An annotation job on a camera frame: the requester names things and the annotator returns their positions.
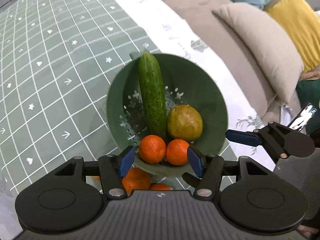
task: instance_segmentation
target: sofa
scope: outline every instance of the sofa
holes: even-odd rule
[[[264,123],[280,122],[282,102],[271,88],[253,54],[240,37],[225,22],[212,13],[214,8],[232,3],[232,1],[162,1],[170,6],[181,18],[185,19],[192,30],[224,61],[262,121]],[[280,0],[272,0],[265,6],[265,9],[272,7],[278,1]],[[288,105],[294,115],[300,112],[301,106],[296,93],[294,93]]]

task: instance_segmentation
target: dark green pillow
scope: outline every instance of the dark green pillow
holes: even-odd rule
[[[297,93],[301,107],[310,102],[318,110],[306,126],[307,134],[310,134],[320,128],[320,79],[300,81],[297,85]]]

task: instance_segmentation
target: smartphone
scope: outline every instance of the smartphone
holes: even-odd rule
[[[305,108],[292,120],[288,125],[289,128],[301,131],[312,117],[316,114],[317,109],[311,104],[307,103]]]

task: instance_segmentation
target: green cucumber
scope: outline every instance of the green cucumber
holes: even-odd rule
[[[143,111],[151,134],[167,137],[167,110],[161,70],[155,56],[143,53],[139,61],[139,83]]]

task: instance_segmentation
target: colander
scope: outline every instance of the colander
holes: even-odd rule
[[[219,153],[228,128],[228,114],[223,96],[210,76],[195,63],[170,54],[153,54],[159,62],[165,89],[167,112],[179,104],[197,109],[203,119],[203,133],[191,142],[205,155]],[[143,114],[138,63],[140,54],[132,59],[114,78],[107,96],[107,119],[112,136],[121,150],[136,147],[135,165],[159,176],[181,176],[192,172],[191,166],[173,166],[168,162],[147,164],[138,155],[141,139],[148,135]]]

